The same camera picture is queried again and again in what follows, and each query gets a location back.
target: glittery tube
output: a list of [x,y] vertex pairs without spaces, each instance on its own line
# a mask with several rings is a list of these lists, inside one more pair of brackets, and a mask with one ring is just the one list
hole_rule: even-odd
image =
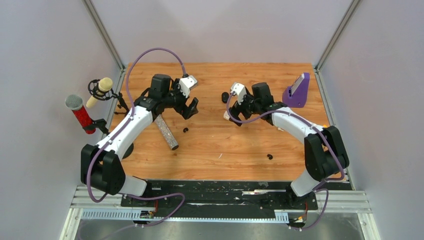
[[172,135],[171,130],[167,126],[167,123],[162,118],[162,115],[157,116],[156,120],[154,120],[154,123],[156,123],[157,127],[159,128],[160,132],[162,133],[163,137],[165,138],[166,142],[168,143],[169,147],[172,150],[175,150],[178,148],[178,142],[175,139],[174,135]]

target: wooden table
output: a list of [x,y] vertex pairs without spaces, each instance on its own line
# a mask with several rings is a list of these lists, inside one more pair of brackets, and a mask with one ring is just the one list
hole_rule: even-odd
[[[127,174],[143,179],[292,181],[303,172],[302,143],[263,120],[241,127],[225,120],[226,106],[221,93],[229,92],[234,82],[249,90],[255,83],[267,82],[274,100],[281,101],[286,87],[308,72],[311,79],[306,105],[293,110],[316,124],[328,125],[311,64],[186,63],[185,67],[198,80],[190,96],[198,98],[199,113],[184,120],[173,109],[166,109],[162,117],[179,148],[172,151],[152,123],[135,140],[131,156],[122,161]],[[134,99],[150,86],[154,74],[167,74],[175,79],[181,77],[182,71],[177,63],[137,64],[129,78]],[[122,93],[128,103],[125,83]],[[123,118],[115,115],[111,129]],[[273,159],[269,160],[267,154],[273,155]]]

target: white wall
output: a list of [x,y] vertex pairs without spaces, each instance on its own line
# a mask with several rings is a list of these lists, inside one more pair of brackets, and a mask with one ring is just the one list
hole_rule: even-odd
[[[318,62],[351,0],[93,0],[125,63],[169,48],[185,62]],[[151,53],[142,62],[175,62]]]
[[118,69],[80,0],[1,1],[0,39],[0,239],[56,240],[96,138],[65,98]]
[[322,70],[383,240],[422,239],[424,1],[364,0]]

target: purple object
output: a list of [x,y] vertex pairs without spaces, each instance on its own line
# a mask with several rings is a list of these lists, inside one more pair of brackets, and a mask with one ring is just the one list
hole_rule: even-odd
[[282,94],[282,102],[289,108],[303,108],[308,98],[309,73],[304,72],[293,85],[288,86]]

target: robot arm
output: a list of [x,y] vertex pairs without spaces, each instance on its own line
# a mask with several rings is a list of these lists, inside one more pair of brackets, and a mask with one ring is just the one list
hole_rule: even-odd
[[[81,182],[86,184],[87,173],[91,160],[109,142],[98,158],[91,171],[91,186],[110,195],[117,193],[141,196],[147,188],[147,182],[140,178],[126,175],[121,160],[129,148],[133,147],[134,140],[140,133],[164,112],[165,108],[174,108],[184,119],[189,119],[198,113],[198,99],[194,98],[189,106],[186,102],[190,90],[198,85],[193,76],[184,76],[172,81],[164,74],[155,74],[151,80],[147,96],[141,95],[134,101],[134,115],[131,111],[119,125],[95,146],[85,145],[81,151]],[[130,119],[124,129],[123,125]]]
[[[253,114],[262,115],[261,118],[269,124],[287,131],[289,134],[304,144],[305,170],[294,180],[287,189],[291,201],[306,196],[325,178],[339,172],[339,168],[328,150],[323,148],[323,142],[316,130],[326,137],[331,149],[334,151],[341,166],[349,166],[349,159],[339,130],[335,126],[324,128],[296,115],[282,102],[274,102],[269,86],[265,82],[252,86],[253,94],[241,83],[234,83],[231,94],[237,95],[237,101],[229,108],[231,116],[240,121],[239,114],[249,119]],[[241,126],[242,123],[230,118],[229,113],[224,113],[224,118]]]

